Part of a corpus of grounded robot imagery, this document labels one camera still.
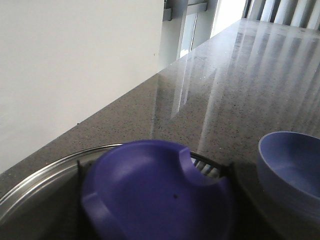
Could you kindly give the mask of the grey window frame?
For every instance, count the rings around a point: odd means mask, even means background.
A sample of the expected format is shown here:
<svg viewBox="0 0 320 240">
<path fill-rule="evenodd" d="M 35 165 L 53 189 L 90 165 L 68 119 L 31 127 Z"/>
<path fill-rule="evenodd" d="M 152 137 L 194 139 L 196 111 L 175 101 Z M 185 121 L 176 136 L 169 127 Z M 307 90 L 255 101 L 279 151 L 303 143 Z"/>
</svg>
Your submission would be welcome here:
<svg viewBox="0 0 320 240">
<path fill-rule="evenodd" d="M 165 0 L 163 3 L 162 21 L 184 18 L 188 15 L 205 12 L 208 8 L 207 0 Z"/>
</svg>

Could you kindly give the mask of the black pot support grate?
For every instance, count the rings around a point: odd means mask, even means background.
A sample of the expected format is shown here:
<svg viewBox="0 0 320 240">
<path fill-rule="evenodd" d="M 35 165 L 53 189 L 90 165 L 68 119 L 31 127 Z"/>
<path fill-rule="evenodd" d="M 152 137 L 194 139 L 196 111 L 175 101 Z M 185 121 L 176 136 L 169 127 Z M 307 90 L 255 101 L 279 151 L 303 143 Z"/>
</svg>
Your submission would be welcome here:
<svg viewBox="0 0 320 240">
<path fill-rule="evenodd" d="M 109 153 L 89 169 L 81 205 L 103 240 L 230 240 L 229 169 L 205 176 L 188 151 Z"/>
</svg>

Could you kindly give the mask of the light blue ribbed bowl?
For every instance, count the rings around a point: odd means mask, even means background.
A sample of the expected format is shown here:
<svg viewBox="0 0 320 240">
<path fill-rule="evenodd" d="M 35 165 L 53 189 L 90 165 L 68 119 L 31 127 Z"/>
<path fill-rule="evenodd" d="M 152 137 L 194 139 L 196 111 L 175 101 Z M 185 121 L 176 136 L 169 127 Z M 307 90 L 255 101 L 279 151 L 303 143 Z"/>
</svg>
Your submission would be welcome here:
<svg viewBox="0 0 320 240">
<path fill-rule="evenodd" d="M 257 174 L 268 196 L 312 224 L 320 224 L 320 139 L 276 131 L 258 142 Z"/>
</svg>

